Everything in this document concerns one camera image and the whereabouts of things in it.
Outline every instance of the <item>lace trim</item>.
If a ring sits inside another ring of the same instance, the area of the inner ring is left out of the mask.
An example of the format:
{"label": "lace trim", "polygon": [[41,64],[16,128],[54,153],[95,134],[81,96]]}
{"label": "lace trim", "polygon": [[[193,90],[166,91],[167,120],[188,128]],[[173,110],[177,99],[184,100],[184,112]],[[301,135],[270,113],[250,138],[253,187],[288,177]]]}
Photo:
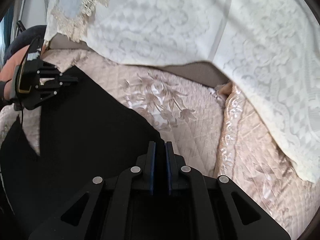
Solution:
{"label": "lace trim", "polygon": [[89,17],[94,12],[97,3],[108,6],[109,0],[82,0],[80,14],[76,18],[68,18],[58,8],[57,2],[50,14],[57,20],[57,26],[70,40],[80,42],[81,36],[87,31]]}
{"label": "lace trim", "polygon": [[224,124],[221,131],[220,143],[217,152],[217,161],[213,177],[227,175],[233,178],[233,166],[235,162],[235,143],[237,123],[241,118],[245,97],[236,85],[232,86],[232,93],[226,101],[224,110]]}

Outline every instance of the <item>embroidered floral pattern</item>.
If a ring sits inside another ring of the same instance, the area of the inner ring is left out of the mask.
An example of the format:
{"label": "embroidered floral pattern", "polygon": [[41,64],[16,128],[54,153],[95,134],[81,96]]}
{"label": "embroidered floral pattern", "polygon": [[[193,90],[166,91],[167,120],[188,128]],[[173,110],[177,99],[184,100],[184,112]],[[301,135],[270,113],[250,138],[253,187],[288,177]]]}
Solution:
{"label": "embroidered floral pattern", "polygon": [[178,84],[170,83],[159,75],[137,75],[133,83],[123,82],[126,95],[121,102],[141,114],[158,130],[171,131],[178,122],[197,120],[195,110],[187,109],[178,91]]}

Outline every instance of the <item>metal screw head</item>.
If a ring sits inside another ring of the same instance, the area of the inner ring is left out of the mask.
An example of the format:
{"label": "metal screw head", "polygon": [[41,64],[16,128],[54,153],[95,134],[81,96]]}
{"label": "metal screw head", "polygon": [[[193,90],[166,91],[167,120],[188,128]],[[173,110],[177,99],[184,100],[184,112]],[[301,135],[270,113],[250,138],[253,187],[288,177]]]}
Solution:
{"label": "metal screw head", "polygon": [[181,170],[182,170],[183,172],[190,172],[190,171],[191,171],[191,168],[190,168],[189,166],[182,166],[182,167],[181,167]]}
{"label": "metal screw head", "polygon": [[141,171],[141,169],[138,166],[134,166],[131,168],[131,172],[133,172],[133,173],[138,173],[139,171]]}
{"label": "metal screw head", "polygon": [[220,176],[219,177],[219,180],[222,182],[222,183],[227,183],[229,182],[229,178],[227,176]]}
{"label": "metal screw head", "polygon": [[92,180],[92,182],[94,183],[94,184],[99,184],[99,183],[101,183],[103,181],[103,179],[101,178],[101,177],[95,177],[95,178],[93,178],[93,180]]}

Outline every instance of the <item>beige lace edging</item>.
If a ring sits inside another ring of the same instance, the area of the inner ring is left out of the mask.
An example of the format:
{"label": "beige lace edging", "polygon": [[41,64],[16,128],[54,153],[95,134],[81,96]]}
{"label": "beige lace edging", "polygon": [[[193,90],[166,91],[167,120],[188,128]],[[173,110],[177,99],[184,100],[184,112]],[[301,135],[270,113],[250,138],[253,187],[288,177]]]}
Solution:
{"label": "beige lace edging", "polygon": [[80,13],[75,18],[66,17],[58,8],[58,3],[54,5],[50,14],[57,20],[57,26],[70,40],[80,42],[81,36],[87,30],[89,17],[96,9],[97,3],[108,6],[110,0],[82,0]]}

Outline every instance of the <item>wall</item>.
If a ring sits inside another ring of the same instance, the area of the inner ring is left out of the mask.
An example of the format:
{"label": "wall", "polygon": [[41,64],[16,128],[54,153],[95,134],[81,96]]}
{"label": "wall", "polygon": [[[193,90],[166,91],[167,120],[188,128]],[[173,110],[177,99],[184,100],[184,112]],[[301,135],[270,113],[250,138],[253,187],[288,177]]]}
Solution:
{"label": "wall", "polygon": [[44,0],[26,0],[21,20],[26,28],[46,25]]}

